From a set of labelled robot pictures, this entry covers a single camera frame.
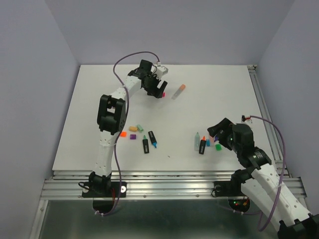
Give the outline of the mint pen cap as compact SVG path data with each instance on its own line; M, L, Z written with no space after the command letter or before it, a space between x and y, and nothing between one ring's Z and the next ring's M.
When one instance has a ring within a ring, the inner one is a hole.
M139 132L143 132L144 131L143 127L140 124L137 125L137 129L138 129Z

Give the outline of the green black highlighter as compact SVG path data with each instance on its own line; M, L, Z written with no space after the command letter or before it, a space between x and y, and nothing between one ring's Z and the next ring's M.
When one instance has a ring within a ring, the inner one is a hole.
M150 152L150 150L149 150L149 141L148 141L148 139L147 139L147 137L145 135L143 136L142 143L143 143L144 154L148 154Z

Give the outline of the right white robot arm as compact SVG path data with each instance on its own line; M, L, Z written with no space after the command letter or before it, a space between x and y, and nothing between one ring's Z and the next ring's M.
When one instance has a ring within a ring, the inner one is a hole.
M243 169L236 170L229 181L215 181L213 197L246 196L268 217L280 239L317 239L319 217L303 206L283 182L266 152L255 146L252 129L244 123L224 118L207 129L211 137L236 153Z

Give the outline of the mint cap translucent highlighter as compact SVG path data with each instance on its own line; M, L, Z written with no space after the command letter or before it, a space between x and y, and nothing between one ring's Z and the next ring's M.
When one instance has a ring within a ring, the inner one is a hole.
M200 147L200 135L197 132L195 137L194 137L194 150L199 151L199 147Z

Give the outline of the blue black highlighter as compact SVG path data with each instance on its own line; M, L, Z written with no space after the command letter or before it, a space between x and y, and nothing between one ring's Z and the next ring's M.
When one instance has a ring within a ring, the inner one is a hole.
M152 144L155 148L157 148L157 140L156 140L156 137L155 137L153 131L149 131L149 132L148 132L148 135L149 135L149 137L150 137L151 144Z

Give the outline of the tan pen cap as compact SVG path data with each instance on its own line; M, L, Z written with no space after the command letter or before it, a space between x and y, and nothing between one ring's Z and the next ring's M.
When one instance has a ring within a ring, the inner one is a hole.
M129 131L136 132L136 131L138 131L138 128L136 126L130 126Z

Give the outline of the orange black highlighter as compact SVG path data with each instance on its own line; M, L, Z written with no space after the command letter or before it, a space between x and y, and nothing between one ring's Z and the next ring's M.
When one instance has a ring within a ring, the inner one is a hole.
M206 138L205 136L200 140L199 144L199 154L203 155L206 147Z

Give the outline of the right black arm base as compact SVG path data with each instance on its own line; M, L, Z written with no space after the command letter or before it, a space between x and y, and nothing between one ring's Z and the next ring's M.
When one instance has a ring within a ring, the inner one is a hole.
M250 199L230 181L215 181L211 196L213 198L226 197L228 205L233 211L247 213L250 209Z

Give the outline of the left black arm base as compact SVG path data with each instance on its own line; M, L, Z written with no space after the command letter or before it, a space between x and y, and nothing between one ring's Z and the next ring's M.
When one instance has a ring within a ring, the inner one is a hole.
M111 182L106 187L98 187L89 182L79 182L82 189L82 198L92 199L92 208L96 215L102 217L115 212L120 198L125 198L127 193L127 182Z

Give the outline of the orange pen cap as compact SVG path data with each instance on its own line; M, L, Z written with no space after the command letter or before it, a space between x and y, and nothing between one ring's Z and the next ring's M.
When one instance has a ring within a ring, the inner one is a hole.
M120 137L126 137L126 136L127 136L127 132L126 131L121 132Z

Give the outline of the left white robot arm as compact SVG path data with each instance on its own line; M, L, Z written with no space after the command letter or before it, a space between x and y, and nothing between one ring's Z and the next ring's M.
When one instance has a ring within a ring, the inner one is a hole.
M98 157L89 175L88 188L99 196L106 196L111 190L112 157L116 139L123 131L129 100L140 89L144 89L149 96L162 98L167 85L161 83L161 78L168 73L168 68L158 62L142 60L138 68L131 70L122 86L110 95L100 97L97 124L100 130Z

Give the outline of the tan cap translucent highlighter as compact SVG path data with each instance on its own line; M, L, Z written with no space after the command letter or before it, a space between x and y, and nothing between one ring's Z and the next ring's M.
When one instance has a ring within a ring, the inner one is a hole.
M209 141L210 141L210 146L214 147L215 146L214 137L209 136Z

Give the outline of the green pen cap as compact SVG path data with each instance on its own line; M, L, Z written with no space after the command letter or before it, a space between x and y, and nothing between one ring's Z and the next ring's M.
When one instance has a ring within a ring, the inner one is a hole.
M222 146L221 146L220 144L216 144L216 145L215 145L215 148L216 148L217 151L222 150Z

